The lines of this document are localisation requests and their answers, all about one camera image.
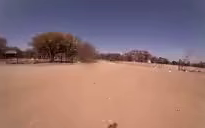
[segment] sand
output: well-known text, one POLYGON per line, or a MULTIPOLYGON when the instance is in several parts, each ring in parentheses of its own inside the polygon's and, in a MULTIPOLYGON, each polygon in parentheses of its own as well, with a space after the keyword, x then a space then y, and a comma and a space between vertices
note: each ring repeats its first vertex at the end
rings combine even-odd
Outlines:
POLYGON ((205 128, 205 74, 98 62, 0 65, 0 128, 205 128))

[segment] distant building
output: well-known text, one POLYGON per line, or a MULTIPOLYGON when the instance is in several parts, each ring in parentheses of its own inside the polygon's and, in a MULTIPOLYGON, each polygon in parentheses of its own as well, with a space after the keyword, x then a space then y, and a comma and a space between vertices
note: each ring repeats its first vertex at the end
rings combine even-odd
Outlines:
POLYGON ((5 57, 6 58, 14 58, 17 57, 17 51, 16 50, 7 50, 5 52, 5 57))

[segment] sky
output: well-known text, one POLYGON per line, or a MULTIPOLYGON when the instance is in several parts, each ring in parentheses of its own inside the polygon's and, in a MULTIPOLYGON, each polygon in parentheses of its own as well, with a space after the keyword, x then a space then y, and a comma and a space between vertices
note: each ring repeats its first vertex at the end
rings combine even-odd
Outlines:
POLYGON ((54 31, 101 52, 205 60, 205 0, 0 0, 0 35, 10 46, 25 49, 37 33, 54 31))

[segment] tree line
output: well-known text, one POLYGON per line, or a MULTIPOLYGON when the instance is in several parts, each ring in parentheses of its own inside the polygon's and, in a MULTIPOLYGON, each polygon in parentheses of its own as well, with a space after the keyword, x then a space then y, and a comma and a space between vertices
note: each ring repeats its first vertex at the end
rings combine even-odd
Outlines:
POLYGON ((84 42, 70 33, 45 32, 36 34, 27 50, 20 50, 18 47, 7 46, 7 40, 0 36, 0 59, 5 59, 7 51, 16 51, 18 58, 41 58, 54 62, 55 58, 60 61, 91 62, 96 57, 96 49, 89 42, 84 42))
POLYGON ((126 53, 99 53, 89 42, 82 41, 71 33, 45 32, 36 34, 29 43, 30 49, 24 51, 18 47, 7 45, 7 40, 0 36, 0 59, 5 59, 6 51, 16 51, 18 58, 42 58, 54 62, 59 58, 60 62, 94 62, 96 59, 109 61, 135 61, 158 64, 172 64, 205 68, 205 62, 190 63, 184 60, 169 61, 164 57, 157 57, 146 50, 130 50, 126 53))

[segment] dirt field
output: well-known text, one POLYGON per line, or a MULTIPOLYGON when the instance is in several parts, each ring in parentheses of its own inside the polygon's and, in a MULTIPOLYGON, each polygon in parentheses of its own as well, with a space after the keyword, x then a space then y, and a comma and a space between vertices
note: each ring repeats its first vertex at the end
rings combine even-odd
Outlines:
POLYGON ((205 74, 129 64, 0 65, 0 128, 205 128, 205 74))

